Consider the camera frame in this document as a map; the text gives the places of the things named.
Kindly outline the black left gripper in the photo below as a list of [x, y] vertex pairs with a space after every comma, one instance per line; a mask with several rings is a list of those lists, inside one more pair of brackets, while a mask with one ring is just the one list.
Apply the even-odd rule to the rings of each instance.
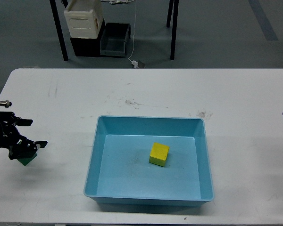
[[16, 126], [31, 126], [32, 119], [22, 119], [13, 112], [0, 112], [0, 148], [9, 150], [10, 160], [32, 161], [37, 151], [45, 148], [48, 141], [32, 141], [20, 134]]

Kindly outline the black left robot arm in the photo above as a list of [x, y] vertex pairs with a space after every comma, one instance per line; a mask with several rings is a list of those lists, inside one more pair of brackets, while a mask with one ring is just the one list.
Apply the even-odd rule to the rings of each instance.
[[[12, 102], [0, 101], [0, 106], [9, 108]], [[15, 116], [13, 112], [0, 111], [0, 148], [8, 149], [10, 160], [18, 160], [26, 166], [36, 156], [37, 151], [45, 148], [47, 141], [32, 141], [21, 135], [17, 126], [31, 126], [32, 119], [23, 119]]]

